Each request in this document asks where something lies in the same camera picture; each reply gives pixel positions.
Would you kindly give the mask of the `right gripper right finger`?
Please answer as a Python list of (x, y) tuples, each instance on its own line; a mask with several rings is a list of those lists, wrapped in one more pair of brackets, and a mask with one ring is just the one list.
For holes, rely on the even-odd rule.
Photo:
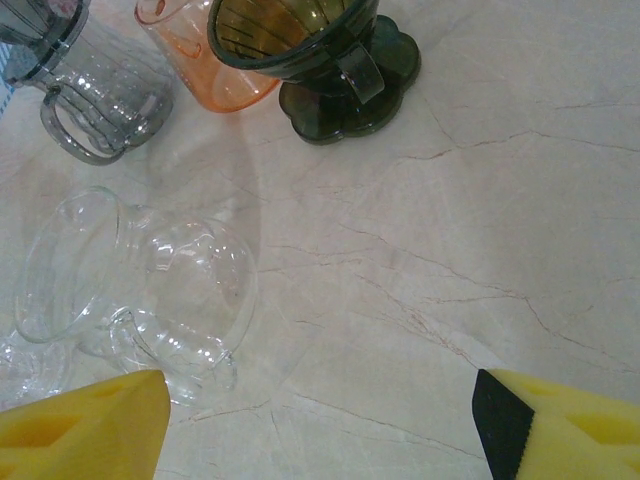
[(480, 369), (473, 420), (494, 479), (637, 479), (639, 407), (504, 369)]

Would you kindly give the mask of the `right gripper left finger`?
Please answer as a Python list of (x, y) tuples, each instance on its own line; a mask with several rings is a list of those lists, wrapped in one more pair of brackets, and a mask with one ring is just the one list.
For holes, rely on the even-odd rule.
[(1, 413), (3, 479), (152, 479), (171, 402), (142, 370)]

